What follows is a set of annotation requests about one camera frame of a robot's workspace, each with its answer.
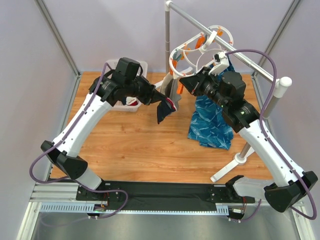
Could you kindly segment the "grey sock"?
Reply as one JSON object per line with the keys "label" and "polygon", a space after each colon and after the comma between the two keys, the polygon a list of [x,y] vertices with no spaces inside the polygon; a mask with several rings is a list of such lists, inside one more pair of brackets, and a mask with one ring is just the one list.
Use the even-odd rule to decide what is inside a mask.
{"label": "grey sock", "polygon": [[181,94],[177,93],[178,80],[171,79],[166,89],[168,90],[169,98],[172,100],[175,107],[179,109],[179,101],[182,99],[182,96]]}

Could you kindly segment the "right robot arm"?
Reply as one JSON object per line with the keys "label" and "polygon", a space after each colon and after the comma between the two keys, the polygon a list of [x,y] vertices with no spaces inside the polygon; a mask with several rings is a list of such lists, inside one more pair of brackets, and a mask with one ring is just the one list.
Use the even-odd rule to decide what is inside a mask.
{"label": "right robot arm", "polygon": [[274,210],[285,212],[310,193],[317,175],[297,165],[270,134],[259,112],[244,98],[246,84],[240,73],[227,71],[218,80],[210,71],[203,67],[179,81],[190,94],[207,96],[221,107],[224,121],[253,148],[273,178],[262,181],[239,175],[227,184],[238,196],[266,200]]}

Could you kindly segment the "orange clothes peg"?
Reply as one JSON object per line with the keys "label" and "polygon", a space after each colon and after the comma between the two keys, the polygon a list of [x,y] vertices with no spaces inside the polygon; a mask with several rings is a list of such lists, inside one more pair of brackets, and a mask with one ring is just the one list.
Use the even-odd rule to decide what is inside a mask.
{"label": "orange clothes peg", "polygon": [[183,93],[183,91],[184,91],[184,85],[182,83],[179,83],[178,87],[177,87],[177,90],[176,90],[176,93],[178,95],[181,95]]}

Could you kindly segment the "white round clip hanger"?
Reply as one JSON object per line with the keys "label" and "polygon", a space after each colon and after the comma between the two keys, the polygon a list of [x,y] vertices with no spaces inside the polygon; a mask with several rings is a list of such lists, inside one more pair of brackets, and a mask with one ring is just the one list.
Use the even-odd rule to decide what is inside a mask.
{"label": "white round clip hanger", "polygon": [[227,52],[218,43],[218,37],[226,37],[228,44],[234,44],[231,32],[221,25],[211,25],[210,33],[203,31],[174,48],[168,57],[169,73],[174,79],[194,76],[203,67],[213,68],[214,55]]}

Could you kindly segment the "cream beige sock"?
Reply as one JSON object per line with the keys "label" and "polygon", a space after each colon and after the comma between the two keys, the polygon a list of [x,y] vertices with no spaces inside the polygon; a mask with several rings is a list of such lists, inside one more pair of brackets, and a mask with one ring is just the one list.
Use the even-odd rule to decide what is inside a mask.
{"label": "cream beige sock", "polygon": [[173,87],[173,76],[168,73],[164,78],[162,85],[160,86],[159,92],[163,95],[169,97],[171,95],[172,87]]}

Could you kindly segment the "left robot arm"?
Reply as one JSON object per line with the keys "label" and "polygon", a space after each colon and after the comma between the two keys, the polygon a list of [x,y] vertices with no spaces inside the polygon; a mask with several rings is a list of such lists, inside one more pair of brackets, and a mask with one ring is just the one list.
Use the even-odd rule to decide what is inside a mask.
{"label": "left robot arm", "polygon": [[41,145],[49,160],[68,178],[77,182],[82,191],[93,192],[95,195],[105,194],[103,179],[90,169],[88,162],[79,153],[101,118],[126,97],[137,98],[146,106],[158,103],[158,123],[176,111],[172,100],[143,76],[141,64],[122,57],[114,69],[103,70],[101,76],[93,81],[82,106],[66,128],[54,140],[45,140]]}

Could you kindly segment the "dark navy sock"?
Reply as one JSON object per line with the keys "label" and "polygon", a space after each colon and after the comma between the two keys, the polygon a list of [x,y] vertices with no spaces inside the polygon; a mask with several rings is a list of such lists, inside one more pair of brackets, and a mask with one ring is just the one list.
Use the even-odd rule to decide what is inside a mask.
{"label": "dark navy sock", "polygon": [[166,97],[157,106],[157,123],[160,124],[167,116],[176,112],[178,109],[174,102]]}

